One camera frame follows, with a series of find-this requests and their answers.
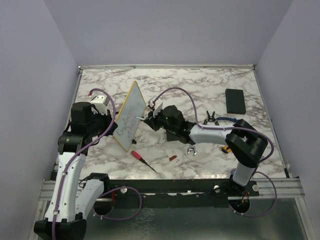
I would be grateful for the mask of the yellow framed whiteboard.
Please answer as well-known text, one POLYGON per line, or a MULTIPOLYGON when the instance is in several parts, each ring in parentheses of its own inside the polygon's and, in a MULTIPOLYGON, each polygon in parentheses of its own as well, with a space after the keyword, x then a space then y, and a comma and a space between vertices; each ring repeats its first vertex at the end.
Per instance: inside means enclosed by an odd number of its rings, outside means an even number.
POLYGON ((137 81, 133 81, 129 92, 116 117, 117 128, 113 138, 120 147, 128 152, 143 116, 146 103, 137 81))

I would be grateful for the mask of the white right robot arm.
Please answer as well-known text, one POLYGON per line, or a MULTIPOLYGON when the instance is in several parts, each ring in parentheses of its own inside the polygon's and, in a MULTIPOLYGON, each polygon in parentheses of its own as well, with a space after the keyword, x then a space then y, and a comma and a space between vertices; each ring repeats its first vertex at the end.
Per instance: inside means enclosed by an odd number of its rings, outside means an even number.
POLYGON ((243 119, 232 125, 209 127, 185 120, 175 105, 150 111, 143 122, 154 131, 164 129, 167 141, 189 144, 189 149, 193 152, 196 151, 196 144, 228 146, 238 160, 229 184, 230 191, 236 196, 247 191, 248 182, 268 145, 267 137, 258 133, 243 119))

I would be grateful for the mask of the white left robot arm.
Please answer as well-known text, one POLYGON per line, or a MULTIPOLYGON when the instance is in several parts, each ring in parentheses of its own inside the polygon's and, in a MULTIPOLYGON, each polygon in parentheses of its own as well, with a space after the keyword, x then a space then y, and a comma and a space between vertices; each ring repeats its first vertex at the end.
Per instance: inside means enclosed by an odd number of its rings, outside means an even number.
POLYGON ((44 240, 82 240, 87 217, 98 197, 111 190, 109 177, 93 173, 82 193, 78 193, 82 167, 89 147, 117 128, 116 111, 107 108, 110 100, 76 102, 71 107, 69 128, 58 139, 57 174, 48 209, 33 231, 44 240))

